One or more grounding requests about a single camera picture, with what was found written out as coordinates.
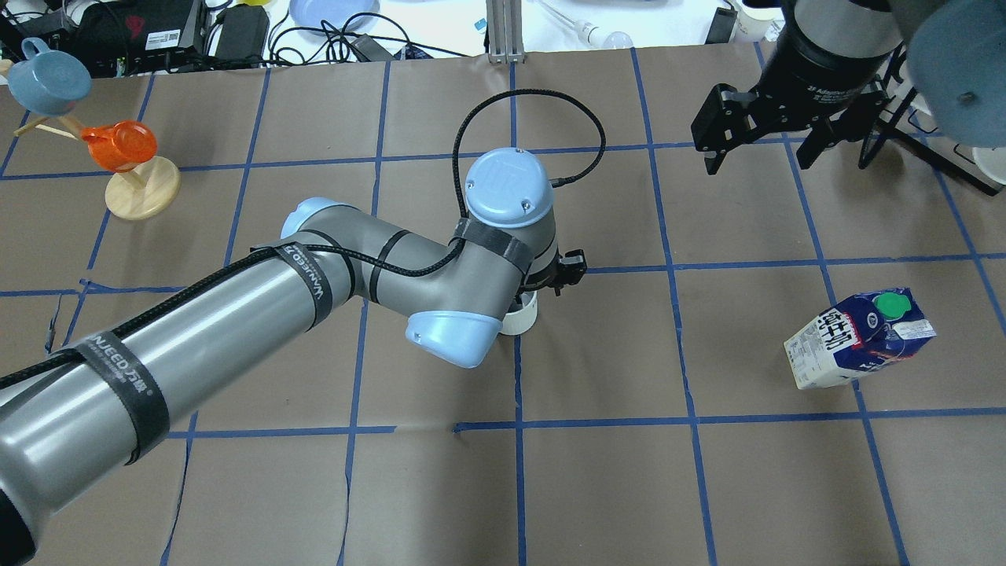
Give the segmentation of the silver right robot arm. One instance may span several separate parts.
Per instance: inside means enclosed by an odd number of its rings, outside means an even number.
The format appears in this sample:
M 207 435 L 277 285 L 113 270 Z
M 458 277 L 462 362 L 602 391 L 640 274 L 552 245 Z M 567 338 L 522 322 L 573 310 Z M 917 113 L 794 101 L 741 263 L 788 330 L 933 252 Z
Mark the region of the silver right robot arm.
M 801 168 L 862 142 L 888 105 L 881 65 L 905 58 L 938 128 L 966 145 L 1004 144 L 1002 1 L 784 1 L 775 53 L 749 90 L 719 83 L 691 123 L 709 175 L 730 151 L 805 131 Z

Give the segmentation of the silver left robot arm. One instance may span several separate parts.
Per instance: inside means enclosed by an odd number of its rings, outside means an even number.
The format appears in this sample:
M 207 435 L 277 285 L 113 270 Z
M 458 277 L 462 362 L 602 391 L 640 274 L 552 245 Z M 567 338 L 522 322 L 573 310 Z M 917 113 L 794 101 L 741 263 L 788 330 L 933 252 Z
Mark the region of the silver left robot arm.
M 2 563 L 31 560 L 48 520 L 174 422 L 356 296 L 406 316 L 406 339 L 460 368 L 484 361 L 519 300 L 575 285 L 557 250 L 554 190 L 531 152 L 483 154 L 457 178 L 448 246 L 329 198 L 302 201 L 279 241 L 116 327 L 4 376 Z

